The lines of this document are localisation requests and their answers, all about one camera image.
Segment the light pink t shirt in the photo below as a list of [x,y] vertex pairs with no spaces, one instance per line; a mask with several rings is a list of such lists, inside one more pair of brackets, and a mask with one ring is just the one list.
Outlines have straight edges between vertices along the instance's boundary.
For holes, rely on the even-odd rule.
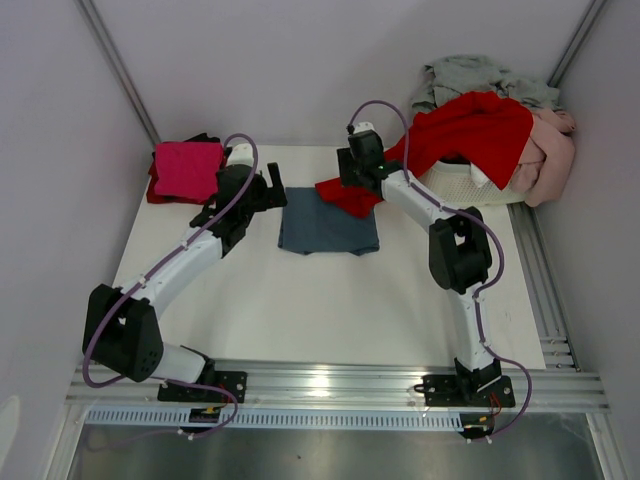
[[532,208],[558,200],[575,158],[573,117],[564,110],[532,112],[533,127],[511,177],[510,188]]

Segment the blue grey t shirt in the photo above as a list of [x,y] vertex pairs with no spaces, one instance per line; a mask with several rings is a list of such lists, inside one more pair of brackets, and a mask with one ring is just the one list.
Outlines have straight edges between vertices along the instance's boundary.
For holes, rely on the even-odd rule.
[[363,256],[380,249],[373,212],[355,217],[324,202],[313,188],[287,187],[278,247],[299,254],[349,253]]

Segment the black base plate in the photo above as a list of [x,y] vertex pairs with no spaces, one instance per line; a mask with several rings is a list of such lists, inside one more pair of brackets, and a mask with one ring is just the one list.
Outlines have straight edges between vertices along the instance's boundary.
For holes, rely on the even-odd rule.
[[412,389],[424,397],[425,405],[429,407],[516,406],[512,382],[507,376],[502,376],[479,393],[469,396],[463,393],[462,388],[456,383],[456,377],[450,374],[425,375],[422,382],[414,385]]
[[231,403],[229,397],[221,393],[225,390],[232,394],[239,404],[244,402],[247,373],[243,371],[204,372],[196,380],[195,386],[178,385],[169,382],[167,386],[160,386],[157,400],[175,403]]

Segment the folded pink t shirt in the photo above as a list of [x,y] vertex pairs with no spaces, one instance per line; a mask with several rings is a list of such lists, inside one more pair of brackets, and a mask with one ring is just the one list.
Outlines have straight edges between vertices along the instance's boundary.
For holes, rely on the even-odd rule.
[[166,142],[156,146],[156,183],[163,197],[207,200],[218,190],[217,173],[224,159],[219,142]]

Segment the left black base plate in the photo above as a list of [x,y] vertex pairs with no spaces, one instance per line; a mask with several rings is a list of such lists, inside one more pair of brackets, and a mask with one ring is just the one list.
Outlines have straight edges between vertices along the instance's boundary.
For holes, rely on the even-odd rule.
[[221,393],[225,390],[232,394],[239,404],[244,402],[247,373],[243,371],[204,372],[196,380],[195,386],[178,385],[169,382],[167,386],[160,386],[157,400],[175,403],[231,403],[229,397]]

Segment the right corner aluminium profile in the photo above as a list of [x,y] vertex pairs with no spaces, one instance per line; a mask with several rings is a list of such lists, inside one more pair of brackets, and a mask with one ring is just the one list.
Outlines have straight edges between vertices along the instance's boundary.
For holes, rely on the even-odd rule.
[[547,84],[552,88],[559,88],[570,67],[575,62],[582,48],[587,43],[589,36],[598,24],[602,15],[609,6],[609,0],[591,0],[580,20],[571,34],[567,45],[562,51]]

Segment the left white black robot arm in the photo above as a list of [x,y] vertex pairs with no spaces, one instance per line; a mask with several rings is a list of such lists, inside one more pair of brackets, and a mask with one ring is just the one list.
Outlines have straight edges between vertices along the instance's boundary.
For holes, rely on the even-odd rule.
[[232,163],[218,172],[218,191],[190,221],[180,242],[148,272],[119,287],[105,284],[90,294],[83,338],[82,374],[89,363],[115,372],[117,379],[161,379],[180,384],[192,400],[209,398],[216,386],[205,370],[205,355],[163,341],[159,319],[173,300],[206,269],[244,239],[254,215],[286,206],[279,166],[268,164],[267,177],[255,167]]

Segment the corner aluminium profile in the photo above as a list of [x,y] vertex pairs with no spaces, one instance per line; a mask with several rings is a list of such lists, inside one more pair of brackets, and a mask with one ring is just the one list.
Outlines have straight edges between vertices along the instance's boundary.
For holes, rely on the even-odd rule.
[[159,143],[161,137],[157,128],[96,2],[92,0],[75,0],[74,4],[79,10],[90,34],[94,38],[107,66],[116,83],[121,88],[147,139],[152,145]]
[[575,62],[582,48],[587,43],[589,36],[598,24],[602,15],[609,6],[609,0],[591,0],[580,20],[571,34],[567,45],[562,51],[547,84],[552,88],[559,88],[570,67]]

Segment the right side aluminium rail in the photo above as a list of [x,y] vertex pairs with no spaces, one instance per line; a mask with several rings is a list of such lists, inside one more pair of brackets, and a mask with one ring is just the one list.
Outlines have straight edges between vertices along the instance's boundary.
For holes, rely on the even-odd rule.
[[507,209],[546,368],[581,372],[536,214],[523,202]]

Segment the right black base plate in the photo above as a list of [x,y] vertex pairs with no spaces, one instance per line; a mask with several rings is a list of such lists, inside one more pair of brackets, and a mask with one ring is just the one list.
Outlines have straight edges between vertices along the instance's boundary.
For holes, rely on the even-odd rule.
[[512,382],[507,376],[502,376],[479,393],[469,396],[463,393],[462,388],[456,383],[456,377],[450,374],[425,375],[422,382],[414,385],[412,389],[424,397],[425,405],[429,407],[516,406]]

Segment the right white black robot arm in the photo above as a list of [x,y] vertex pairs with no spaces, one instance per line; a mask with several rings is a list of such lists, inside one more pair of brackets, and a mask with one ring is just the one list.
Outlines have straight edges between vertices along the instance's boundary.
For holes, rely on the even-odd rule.
[[399,162],[387,162],[382,140],[369,124],[349,125],[347,132],[348,146],[338,151],[341,184],[362,187],[399,207],[426,232],[430,274],[451,303],[458,342],[455,373],[426,377],[419,388],[425,403],[488,405],[502,369],[487,351],[482,319],[481,288],[492,256],[481,213],[447,206]]

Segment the white plastic laundry basket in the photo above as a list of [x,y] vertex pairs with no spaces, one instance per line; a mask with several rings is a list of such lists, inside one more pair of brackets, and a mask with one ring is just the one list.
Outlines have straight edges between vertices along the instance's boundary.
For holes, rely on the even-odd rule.
[[508,185],[503,190],[488,180],[481,187],[473,181],[470,164],[436,162],[421,178],[421,182],[446,202],[462,207],[500,206],[523,202],[525,193]]

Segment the aluminium mounting rail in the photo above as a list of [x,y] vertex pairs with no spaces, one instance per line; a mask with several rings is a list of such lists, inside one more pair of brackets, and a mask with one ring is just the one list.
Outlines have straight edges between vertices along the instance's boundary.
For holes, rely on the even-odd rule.
[[[221,361],[218,371],[248,374],[244,405],[266,409],[421,409],[413,386],[445,367],[329,365],[287,362]],[[607,413],[610,402],[600,376],[571,369],[533,370],[529,413]]]

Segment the folded black t shirt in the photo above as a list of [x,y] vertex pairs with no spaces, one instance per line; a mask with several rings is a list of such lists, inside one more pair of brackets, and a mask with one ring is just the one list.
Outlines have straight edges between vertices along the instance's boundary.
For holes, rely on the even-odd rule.
[[148,174],[159,179],[180,181],[213,177],[223,163],[221,140],[206,133],[183,141],[165,141],[156,145]]

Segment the left corner aluminium profile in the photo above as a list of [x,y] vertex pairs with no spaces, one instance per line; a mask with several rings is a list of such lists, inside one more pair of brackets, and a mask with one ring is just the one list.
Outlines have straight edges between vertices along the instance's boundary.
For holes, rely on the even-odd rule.
[[159,143],[161,137],[157,128],[96,2],[92,0],[75,0],[74,4],[79,10],[90,34],[94,38],[107,66],[116,83],[121,88],[147,139],[152,145]]

